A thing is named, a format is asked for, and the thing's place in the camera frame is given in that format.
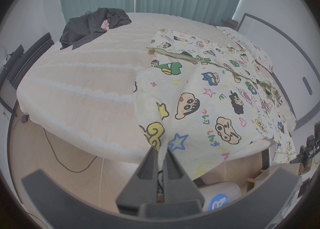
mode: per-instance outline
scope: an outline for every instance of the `bed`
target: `bed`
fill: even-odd
[[[60,50],[61,44],[55,43],[26,73],[17,98],[33,122],[74,146],[106,159],[140,163],[150,146],[135,119],[133,91],[137,73],[150,67],[153,52],[146,46],[154,33],[166,27],[222,46],[232,40],[214,26],[181,17],[128,15],[131,24],[75,50]],[[285,100],[283,106],[293,131],[295,118]],[[229,160],[258,153],[274,143],[260,140]]]

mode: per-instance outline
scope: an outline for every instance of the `black garment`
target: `black garment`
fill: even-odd
[[[70,18],[60,38],[60,50],[71,45],[76,49],[106,33],[101,28],[104,20],[108,20],[110,29],[131,23],[129,16],[118,8],[98,8],[91,14]]]

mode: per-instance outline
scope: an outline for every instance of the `wall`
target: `wall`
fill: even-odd
[[[59,41],[65,21],[61,12],[60,0],[15,0],[0,25],[0,44],[12,53],[22,44],[27,51],[38,39],[50,32],[54,42]],[[16,91],[5,82],[0,91],[1,98],[13,108]],[[7,134],[11,114],[0,104],[0,170],[13,191],[7,160]]]
[[[240,22],[243,14],[254,15],[279,28],[306,52],[320,71],[318,46],[320,29],[303,0],[240,0],[232,19]],[[320,120],[320,113],[292,134],[297,152],[314,134],[313,125]]]

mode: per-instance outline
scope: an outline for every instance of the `floor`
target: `floor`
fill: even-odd
[[[118,213],[115,199],[126,185],[137,164],[115,162],[97,157],[92,164],[81,173],[68,171],[58,163],[54,156],[68,169],[82,171],[94,159],[94,155],[84,152],[46,131],[29,120],[22,124],[23,113],[17,109],[18,117],[14,120],[10,137],[10,166],[13,181],[25,209],[38,224],[50,227],[28,198],[21,179],[38,169],[44,170],[51,178],[78,198],[102,209]],[[216,183],[234,181],[243,193],[247,190],[247,178],[259,175],[262,167],[261,153],[228,161],[202,176],[204,182]]]

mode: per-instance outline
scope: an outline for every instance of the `pink cloth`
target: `pink cloth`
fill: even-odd
[[[101,24],[101,28],[104,29],[105,31],[109,30],[109,23],[108,20],[104,20],[103,23]]]

